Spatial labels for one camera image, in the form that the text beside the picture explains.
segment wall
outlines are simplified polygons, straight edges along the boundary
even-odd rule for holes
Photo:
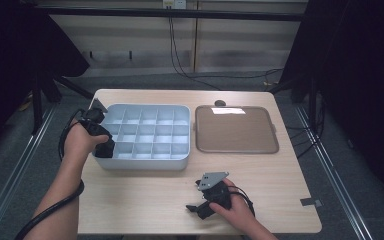
[[[162,0],[38,1],[40,5],[162,8]],[[187,9],[303,13],[305,0],[187,1]],[[52,18],[85,56],[93,52],[91,75],[174,72],[167,18],[61,16]],[[179,62],[186,72],[267,70],[283,67],[297,22],[173,19]]]

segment table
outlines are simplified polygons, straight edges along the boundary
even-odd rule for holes
[[[275,99],[270,93],[101,89],[95,93],[104,106],[114,103],[181,104],[191,110],[224,100],[227,105],[261,106],[276,128],[279,152],[275,154],[203,153],[191,150],[182,171],[104,170],[89,155],[83,171],[86,189],[80,197],[80,234],[239,234],[221,216],[201,220],[185,205],[205,200],[195,181],[205,172],[227,171],[229,179],[254,202],[257,219],[274,233],[316,233],[321,223],[310,198]]]

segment wooden table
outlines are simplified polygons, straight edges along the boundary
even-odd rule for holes
[[[310,193],[289,140],[275,99],[270,93],[102,89],[95,94],[105,106],[114,103],[181,104],[191,110],[224,100],[227,105],[262,106],[276,128],[279,152],[275,154],[218,154],[191,150],[182,171],[104,170],[89,155],[80,197],[80,234],[239,234],[217,214],[201,220],[185,205],[199,205],[202,192],[195,181],[205,172],[230,173],[229,179],[254,202],[257,219],[274,233],[316,233],[321,223],[313,205],[300,199]]]

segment power outlet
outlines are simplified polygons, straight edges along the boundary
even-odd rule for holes
[[[186,9],[186,0],[175,0],[174,1],[175,9]]]
[[[163,9],[174,9],[174,0],[163,0]]]

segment gray carpet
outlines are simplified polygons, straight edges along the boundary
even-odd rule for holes
[[[259,73],[223,73],[230,76],[253,76]],[[146,76],[77,78],[73,82],[95,92],[100,88],[125,89],[196,89],[224,91],[264,91],[264,78],[199,78],[214,87],[192,81],[177,74]],[[2,220],[0,239],[12,239],[26,223],[41,197],[47,190],[59,166],[57,153],[58,138],[68,117],[77,108],[87,108],[90,100],[59,86],[63,94],[52,122],[42,142],[34,154],[26,174],[14,194]],[[299,155],[310,146],[309,139],[301,128],[296,107],[307,103],[294,104],[289,91],[275,95],[280,112],[288,128],[296,154]],[[44,101],[44,108],[49,103]],[[6,183],[12,168],[16,165],[32,130],[32,108],[16,112],[3,129],[0,139],[0,190]],[[327,110],[322,134],[322,142],[344,181],[351,197],[364,217],[373,239],[384,239],[384,186],[367,168],[358,150],[350,148],[348,139],[334,122]],[[323,206],[317,208],[323,229],[317,234],[277,234],[280,239],[358,239],[348,217],[333,190],[325,171],[314,150],[299,158],[299,163],[307,181],[311,195],[320,199]],[[79,239],[120,239],[121,236],[80,236]]]

